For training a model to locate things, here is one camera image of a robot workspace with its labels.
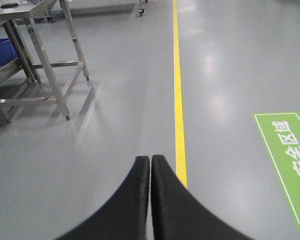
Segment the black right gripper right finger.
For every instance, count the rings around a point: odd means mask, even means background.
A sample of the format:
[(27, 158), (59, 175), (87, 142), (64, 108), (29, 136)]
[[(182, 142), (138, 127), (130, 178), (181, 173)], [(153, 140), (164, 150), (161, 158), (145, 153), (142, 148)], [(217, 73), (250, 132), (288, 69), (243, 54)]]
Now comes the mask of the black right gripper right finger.
[(249, 239), (205, 208), (159, 154), (151, 160), (151, 211), (156, 240)]

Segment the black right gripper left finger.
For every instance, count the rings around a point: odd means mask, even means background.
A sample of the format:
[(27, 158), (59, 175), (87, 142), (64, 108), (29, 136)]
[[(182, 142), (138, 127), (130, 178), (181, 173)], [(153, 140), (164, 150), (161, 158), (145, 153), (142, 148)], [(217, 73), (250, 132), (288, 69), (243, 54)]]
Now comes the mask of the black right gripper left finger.
[(145, 240), (150, 159), (137, 156), (115, 193), (87, 220), (60, 240)]

